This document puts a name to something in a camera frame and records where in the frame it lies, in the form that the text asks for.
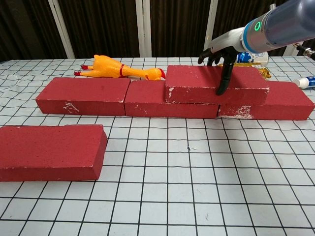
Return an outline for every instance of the robotic arm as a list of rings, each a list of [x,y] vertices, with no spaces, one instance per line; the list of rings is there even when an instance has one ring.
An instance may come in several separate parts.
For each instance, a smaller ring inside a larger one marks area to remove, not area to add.
[[[262,53],[289,44],[315,38],[315,0],[289,0],[252,20],[245,27],[233,29],[211,41],[199,56],[208,64],[224,58],[217,95],[226,91],[237,54]]]

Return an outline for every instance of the bottle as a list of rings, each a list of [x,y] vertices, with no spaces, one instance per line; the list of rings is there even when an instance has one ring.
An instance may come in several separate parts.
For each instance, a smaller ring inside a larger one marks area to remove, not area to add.
[[[315,76],[302,77],[293,82],[301,89],[312,88],[315,87]]]
[[[269,56],[267,52],[264,53],[249,53],[243,52],[237,55],[236,63],[260,63],[262,66],[268,64]]]

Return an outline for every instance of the dark curtain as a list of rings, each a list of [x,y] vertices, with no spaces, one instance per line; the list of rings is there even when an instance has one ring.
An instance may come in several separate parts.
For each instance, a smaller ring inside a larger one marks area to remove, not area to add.
[[[76,58],[138,57],[135,0],[60,0]]]
[[[304,47],[308,47],[308,48],[311,48],[312,50],[315,50],[315,39],[310,39],[310,40],[304,41],[304,43],[302,45]]]
[[[210,0],[150,0],[153,57],[197,57],[203,51]]]
[[[0,61],[66,57],[47,0],[1,0],[0,32]]]
[[[287,0],[220,0],[218,2],[213,39],[239,27],[269,11],[269,5],[276,6]],[[285,47],[269,51],[270,56],[282,56]]]

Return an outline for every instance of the white grid mat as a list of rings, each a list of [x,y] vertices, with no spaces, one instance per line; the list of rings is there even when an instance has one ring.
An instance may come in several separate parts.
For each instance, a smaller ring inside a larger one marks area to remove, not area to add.
[[[0,64],[0,126],[101,123],[109,137],[98,181],[0,182],[1,236],[315,235],[314,111],[306,121],[42,114],[34,99],[49,81],[92,63]],[[268,68],[272,80],[315,75],[305,57],[271,58]]]

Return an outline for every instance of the rubber chicken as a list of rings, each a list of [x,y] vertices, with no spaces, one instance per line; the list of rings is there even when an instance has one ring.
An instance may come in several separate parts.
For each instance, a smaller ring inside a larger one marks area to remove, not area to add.
[[[75,71],[74,75],[92,76],[92,77],[124,77],[127,75],[139,76],[146,80],[160,80],[165,78],[165,73],[159,68],[135,69],[120,63],[107,56],[94,55],[93,65],[81,65],[83,70]]]

